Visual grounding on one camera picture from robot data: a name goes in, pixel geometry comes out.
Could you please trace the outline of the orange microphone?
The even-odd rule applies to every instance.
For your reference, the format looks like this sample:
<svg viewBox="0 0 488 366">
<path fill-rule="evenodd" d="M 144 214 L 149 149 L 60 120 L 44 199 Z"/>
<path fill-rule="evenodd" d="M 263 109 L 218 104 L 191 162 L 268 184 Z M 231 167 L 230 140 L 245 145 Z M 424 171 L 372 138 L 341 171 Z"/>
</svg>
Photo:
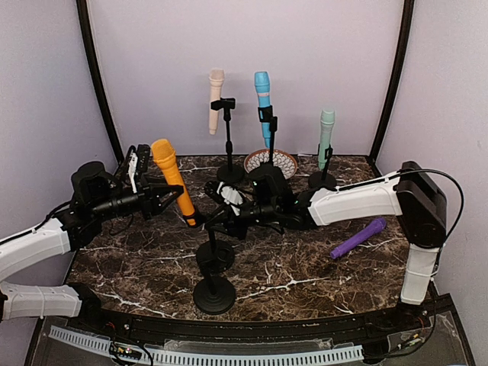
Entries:
<svg viewBox="0 0 488 366">
<path fill-rule="evenodd" d="M 187 224 L 195 226 L 197 224 L 194 218 L 196 210 L 179 171 L 174 147 L 167 139 L 160 139 L 151 145 L 151 150 L 153 161 L 162 171 L 167 183 L 183 187 L 183 193 L 177 198 L 177 203 Z"/>
</svg>

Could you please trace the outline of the mint green microphone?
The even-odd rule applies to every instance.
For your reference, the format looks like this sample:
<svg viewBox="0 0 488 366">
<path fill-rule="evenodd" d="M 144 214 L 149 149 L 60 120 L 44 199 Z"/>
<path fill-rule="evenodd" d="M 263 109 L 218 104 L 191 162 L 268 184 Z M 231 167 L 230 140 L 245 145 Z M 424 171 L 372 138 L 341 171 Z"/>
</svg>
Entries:
<svg viewBox="0 0 488 366">
<path fill-rule="evenodd" d="M 328 162 L 327 150 L 331 146 L 332 129 L 336 120 L 334 111 L 322 110 L 320 115 L 320 139 L 318 150 L 318 166 L 322 170 Z"/>
</svg>

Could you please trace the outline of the black stand of purple microphone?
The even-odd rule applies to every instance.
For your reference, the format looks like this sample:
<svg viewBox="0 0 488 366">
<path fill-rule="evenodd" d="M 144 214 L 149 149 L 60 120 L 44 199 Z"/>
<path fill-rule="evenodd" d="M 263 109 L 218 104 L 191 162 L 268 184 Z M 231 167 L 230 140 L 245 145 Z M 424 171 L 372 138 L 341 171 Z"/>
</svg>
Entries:
<svg viewBox="0 0 488 366">
<path fill-rule="evenodd" d="M 227 312 L 236 301 L 236 289 L 226 278 L 212 275 L 208 265 L 201 267 L 203 279 L 193 291 L 195 306 L 203 313 L 216 316 Z"/>
</svg>

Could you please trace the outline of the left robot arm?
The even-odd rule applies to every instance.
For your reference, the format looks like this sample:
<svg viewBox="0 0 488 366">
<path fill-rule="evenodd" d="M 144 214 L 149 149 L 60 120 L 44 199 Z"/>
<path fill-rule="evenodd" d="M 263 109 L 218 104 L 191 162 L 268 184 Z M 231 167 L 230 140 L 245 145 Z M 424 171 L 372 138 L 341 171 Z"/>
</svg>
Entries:
<svg viewBox="0 0 488 366">
<path fill-rule="evenodd" d="M 108 325 L 101 301 L 86 285 L 27 286 L 8 283 L 13 274 L 38 262 L 89 245 L 102 224 L 115 217 L 141 213 L 148 220 L 179 197 L 181 185 L 141 178 L 125 187 L 102 162 L 82 165 L 71 177 L 73 196 L 47 214 L 44 221 L 1 241 L 1 318 L 77 317 L 91 332 Z"/>
</svg>

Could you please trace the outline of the black stand of blue microphone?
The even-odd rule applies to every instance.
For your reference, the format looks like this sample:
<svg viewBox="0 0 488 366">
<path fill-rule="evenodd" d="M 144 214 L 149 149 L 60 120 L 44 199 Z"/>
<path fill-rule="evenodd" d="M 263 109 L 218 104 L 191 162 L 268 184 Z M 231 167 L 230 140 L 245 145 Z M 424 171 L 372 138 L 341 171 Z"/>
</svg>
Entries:
<svg viewBox="0 0 488 366">
<path fill-rule="evenodd" d="M 265 136 L 265 145 L 268 147 L 268 161 L 267 164 L 273 165 L 274 150 L 275 150 L 275 133 L 278 129 L 278 118 L 273 115 L 272 106 L 264 108 L 258 107 L 259 120 L 262 127 L 268 128 L 268 133 Z"/>
</svg>

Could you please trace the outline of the purple microphone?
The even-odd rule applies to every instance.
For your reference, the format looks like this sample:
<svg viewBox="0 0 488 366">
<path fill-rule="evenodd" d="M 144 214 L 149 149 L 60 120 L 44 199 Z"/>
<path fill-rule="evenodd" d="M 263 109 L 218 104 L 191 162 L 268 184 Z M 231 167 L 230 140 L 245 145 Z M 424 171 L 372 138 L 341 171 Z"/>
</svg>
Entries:
<svg viewBox="0 0 488 366">
<path fill-rule="evenodd" d="M 387 222 L 383 217 L 379 217 L 371 221 L 363 230 L 356 233 L 351 238 L 344 241 L 339 246 L 335 247 L 330 252 L 330 257 L 332 259 L 338 259 L 349 253 L 358 245 L 362 244 L 366 240 L 370 239 L 372 236 L 381 233 L 387 226 Z"/>
</svg>

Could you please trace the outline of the black stand of mint microphone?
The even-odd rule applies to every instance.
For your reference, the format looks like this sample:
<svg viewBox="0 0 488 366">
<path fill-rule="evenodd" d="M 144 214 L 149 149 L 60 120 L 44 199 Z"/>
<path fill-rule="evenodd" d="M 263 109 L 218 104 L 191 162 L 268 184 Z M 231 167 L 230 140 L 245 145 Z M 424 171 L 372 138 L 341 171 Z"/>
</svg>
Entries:
<svg viewBox="0 0 488 366">
<path fill-rule="evenodd" d="M 331 146 L 326 149 L 319 148 L 319 171 L 314 172 L 308 178 L 308 186 L 310 188 L 327 188 L 332 190 L 336 187 L 336 179 L 328 173 L 332 151 Z"/>
</svg>

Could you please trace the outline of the black stand of orange microphone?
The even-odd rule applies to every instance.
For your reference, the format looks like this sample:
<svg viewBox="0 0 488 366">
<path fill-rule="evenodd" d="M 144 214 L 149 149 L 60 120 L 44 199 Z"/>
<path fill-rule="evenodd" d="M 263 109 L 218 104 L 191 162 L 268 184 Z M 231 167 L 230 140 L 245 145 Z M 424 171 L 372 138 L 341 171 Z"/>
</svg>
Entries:
<svg viewBox="0 0 488 366">
<path fill-rule="evenodd" d="M 201 274 L 208 273 L 216 275 L 228 270 L 234 263 L 235 252 L 233 247 L 226 241 L 217 239 L 217 220 L 226 213 L 224 204 L 221 204 L 211 214 L 204 216 L 197 209 L 190 216 L 184 216 L 187 224 L 193 220 L 195 226 L 204 224 L 208 240 L 201 244 L 196 251 L 197 265 Z"/>
</svg>

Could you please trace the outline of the blue microphone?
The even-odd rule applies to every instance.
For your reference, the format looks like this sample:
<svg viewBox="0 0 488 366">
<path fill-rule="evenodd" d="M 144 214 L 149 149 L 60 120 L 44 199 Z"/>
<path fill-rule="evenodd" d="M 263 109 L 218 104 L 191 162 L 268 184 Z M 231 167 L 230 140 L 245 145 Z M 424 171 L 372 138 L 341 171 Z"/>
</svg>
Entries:
<svg viewBox="0 0 488 366">
<path fill-rule="evenodd" d="M 270 132 L 270 117 L 268 116 L 268 109 L 271 107 L 270 90 L 271 83 L 269 75 L 266 71 L 256 72 L 254 76 L 255 90 L 258 96 L 258 118 L 262 125 L 262 136 L 265 141 L 265 146 L 270 147 L 271 132 Z"/>
</svg>

